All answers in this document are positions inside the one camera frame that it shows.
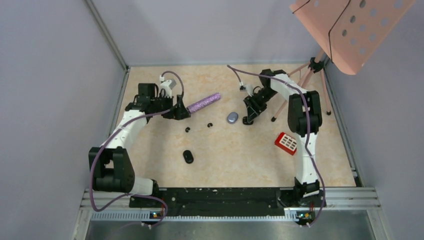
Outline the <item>lavender earbud charging case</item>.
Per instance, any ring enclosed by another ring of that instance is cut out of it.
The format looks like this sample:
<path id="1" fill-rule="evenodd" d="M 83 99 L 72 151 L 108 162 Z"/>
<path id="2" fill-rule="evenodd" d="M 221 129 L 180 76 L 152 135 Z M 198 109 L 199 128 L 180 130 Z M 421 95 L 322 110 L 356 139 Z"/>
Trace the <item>lavender earbud charging case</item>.
<path id="1" fill-rule="evenodd" d="M 238 118 L 239 118 L 238 113 L 233 111 L 233 112 L 230 112 L 228 114 L 228 116 L 226 117 L 226 121 L 229 124 L 235 124 L 237 122 Z"/>

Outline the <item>black earbud case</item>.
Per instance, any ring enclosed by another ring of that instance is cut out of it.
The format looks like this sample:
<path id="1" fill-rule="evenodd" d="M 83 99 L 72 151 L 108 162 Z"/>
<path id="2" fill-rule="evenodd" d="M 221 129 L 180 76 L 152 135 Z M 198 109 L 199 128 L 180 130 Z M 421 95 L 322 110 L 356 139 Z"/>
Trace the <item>black earbud case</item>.
<path id="1" fill-rule="evenodd" d="M 194 162 L 194 156 L 190 150 L 185 150 L 182 155 L 187 164 L 192 164 Z"/>
<path id="2" fill-rule="evenodd" d="M 244 125 L 246 125 L 246 126 L 250 126 L 250 125 L 252 125 L 254 123 L 254 120 L 253 119 L 249 119 L 247 116 L 244 116 L 242 118 L 242 123 Z"/>

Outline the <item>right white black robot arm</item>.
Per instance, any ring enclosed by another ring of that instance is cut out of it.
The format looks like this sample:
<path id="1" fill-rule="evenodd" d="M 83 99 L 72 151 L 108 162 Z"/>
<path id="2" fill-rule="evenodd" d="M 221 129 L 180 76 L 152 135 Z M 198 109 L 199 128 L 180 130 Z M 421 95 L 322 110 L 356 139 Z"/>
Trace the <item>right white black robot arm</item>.
<path id="1" fill-rule="evenodd" d="M 264 69 L 258 77 L 262 84 L 258 92 L 251 85 L 246 86 L 249 95 L 243 101 L 247 115 L 242 122 L 244 125 L 252 125 L 276 94 L 287 100 L 287 124 L 296 141 L 293 200 L 299 206 L 307 206 L 314 195 L 320 193 L 315 162 L 315 141 L 323 123 L 319 93 L 297 85 L 283 70 Z"/>

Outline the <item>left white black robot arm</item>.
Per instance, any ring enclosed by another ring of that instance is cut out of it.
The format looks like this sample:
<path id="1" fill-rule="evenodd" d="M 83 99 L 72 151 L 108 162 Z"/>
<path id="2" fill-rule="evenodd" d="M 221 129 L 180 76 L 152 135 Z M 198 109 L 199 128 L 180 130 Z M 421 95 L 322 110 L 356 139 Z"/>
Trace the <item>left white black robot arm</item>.
<path id="1" fill-rule="evenodd" d="M 173 79 L 163 80 L 160 84 L 138 84 L 138 93 L 125 107 L 112 135 L 100 147 L 92 147 L 89 151 L 92 190 L 138 194 L 149 207 L 160 202 L 157 182 L 136 175 L 129 150 L 153 116 L 170 120 L 183 120 L 191 116 L 184 106 L 183 94 L 178 94 L 176 102 L 173 101 L 175 85 Z"/>

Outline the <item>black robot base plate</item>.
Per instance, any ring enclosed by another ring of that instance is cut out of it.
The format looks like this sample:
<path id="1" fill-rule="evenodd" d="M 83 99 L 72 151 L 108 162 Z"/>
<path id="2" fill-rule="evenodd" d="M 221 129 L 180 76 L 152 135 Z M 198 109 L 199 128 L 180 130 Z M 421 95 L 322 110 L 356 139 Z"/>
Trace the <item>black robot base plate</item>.
<path id="1" fill-rule="evenodd" d="M 319 209 L 323 194 L 294 199 L 291 187 L 160 188 L 154 199 L 132 196 L 130 208 L 168 206 L 169 217 L 265 217 L 285 216 L 289 208 Z"/>

